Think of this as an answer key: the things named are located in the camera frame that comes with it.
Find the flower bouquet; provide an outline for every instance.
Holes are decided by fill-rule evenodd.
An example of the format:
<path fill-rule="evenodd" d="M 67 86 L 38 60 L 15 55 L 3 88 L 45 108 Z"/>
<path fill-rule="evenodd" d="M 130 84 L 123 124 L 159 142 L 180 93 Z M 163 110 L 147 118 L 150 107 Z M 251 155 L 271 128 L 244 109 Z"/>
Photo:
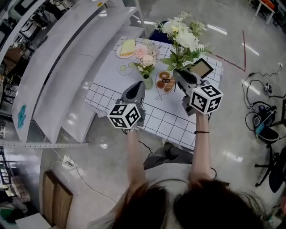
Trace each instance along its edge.
<path fill-rule="evenodd" d="M 155 44 L 139 44 L 135 47 L 135 57 L 140 63 L 134 62 L 140 74 L 143 76 L 146 89 L 151 89 L 153 79 L 150 77 L 151 72 L 155 69 L 157 56 L 160 53 L 159 48 Z"/>
<path fill-rule="evenodd" d="M 189 16 L 191 14 L 182 12 L 179 17 L 169 19 L 168 22 L 157 27 L 162 33 L 167 34 L 176 49 L 176 52 L 171 51 L 170 58 L 161 59 L 169 66 L 168 71 L 191 68 L 192 64 L 185 65 L 186 61 L 193 62 L 194 58 L 198 58 L 201 53 L 208 52 L 199 41 L 202 31 L 206 30 L 204 24 L 197 21 L 189 25 L 185 24 L 184 20 Z"/>

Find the office chair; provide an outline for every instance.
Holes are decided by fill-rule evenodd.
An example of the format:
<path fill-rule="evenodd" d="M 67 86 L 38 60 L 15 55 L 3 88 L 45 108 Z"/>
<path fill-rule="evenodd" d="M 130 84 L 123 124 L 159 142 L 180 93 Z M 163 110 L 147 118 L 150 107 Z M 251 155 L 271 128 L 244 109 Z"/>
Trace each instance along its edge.
<path fill-rule="evenodd" d="M 281 124 L 283 124 L 286 127 L 286 94 L 284 96 L 278 96 L 278 95 L 269 96 L 269 98 L 271 98 L 271 97 L 283 99 L 283 101 L 282 101 L 281 121 L 273 123 L 271 125 L 271 127 L 278 126 L 278 125 L 281 125 Z"/>
<path fill-rule="evenodd" d="M 273 193 L 277 192 L 283 182 L 286 182 L 286 147 L 284 147 L 281 153 L 272 152 L 272 146 L 267 145 L 269 149 L 269 164 L 258 165 L 255 164 L 256 168 L 268 168 L 264 177 L 260 183 L 256 183 L 255 187 L 259 187 L 269 175 L 269 186 Z"/>

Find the floor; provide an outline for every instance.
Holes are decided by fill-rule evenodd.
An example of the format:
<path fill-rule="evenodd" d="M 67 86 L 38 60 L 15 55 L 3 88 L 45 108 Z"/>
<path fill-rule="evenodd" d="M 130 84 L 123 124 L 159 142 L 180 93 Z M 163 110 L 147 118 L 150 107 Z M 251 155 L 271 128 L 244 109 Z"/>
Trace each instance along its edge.
<path fill-rule="evenodd" d="M 227 60 L 215 57 L 223 61 L 220 89 L 224 98 L 220 109 L 212 114 L 210 120 L 211 165 L 217 170 L 219 179 L 229 182 L 235 191 L 257 194 L 269 211 L 276 204 L 284 186 L 275 194 L 270 190 L 267 180 L 259 188 L 254 186 L 263 173 L 261 169 L 254 168 L 254 164 L 267 162 L 268 152 L 265 144 L 245 125 L 244 118 L 248 110 L 243 101 L 241 84 L 251 72 L 277 72 L 279 62 L 286 66 L 285 34 L 272 23 L 266 26 L 260 16 L 254 17 L 255 11 L 247 2 L 248 0 L 140 0 L 147 23 L 163 21 L 186 11 L 192 13 L 198 21 L 209 25 L 202 37 L 203 43 L 215 47 L 212 53 Z M 152 30 L 152 25 L 148 24 L 148 33 Z M 259 75 L 252 78 L 269 82 L 273 94 L 286 93 L 285 69 L 271 78 Z M 280 119 L 281 100 L 269 99 L 260 84 L 253 83 L 248 97 L 251 102 L 261 100 L 276 105 L 277 120 Z M 275 130 L 280 136 L 286 134 L 284 126 Z M 162 146 L 161 139 L 148 132 L 140 132 L 140 139 L 153 150 Z M 66 155 L 76 162 L 79 173 L 92 188 L 117 201 L 128 184 L 126 136 L 112 128 L 107 118 L 96 117 L 87 140 L 90 143 L 88 147 L 57 151 L 62 157 Z M 273 144 L 273 149 L 280 152 L 285 143 L 286 138 Z M 142 145 L 141 150 L 146 158 L 149 151 Z M 54 158 L 55 153 L 44 150 L 43 157 Z M 51 160 L 42 160 L 42 166 L 48 168 L 50 162 Z M 89 221 L 106 214 L 114 206 L 113 201 L 86 186 L 76 169 L 55 163 L 53 171 L 74 193 L 68 229 L 85 228 Z"/>

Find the flower vase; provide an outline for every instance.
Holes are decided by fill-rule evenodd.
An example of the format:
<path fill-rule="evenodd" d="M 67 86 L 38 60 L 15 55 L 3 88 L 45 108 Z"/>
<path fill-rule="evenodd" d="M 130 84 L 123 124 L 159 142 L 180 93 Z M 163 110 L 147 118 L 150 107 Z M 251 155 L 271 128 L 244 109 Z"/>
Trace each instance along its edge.
<path fill-rule="evenodd" d="M 143 82 L 145 83 L 145 87 L 147 90 L 150 90 L 153 87 L 153 79 L 149 75 L 143 76 Z"/>

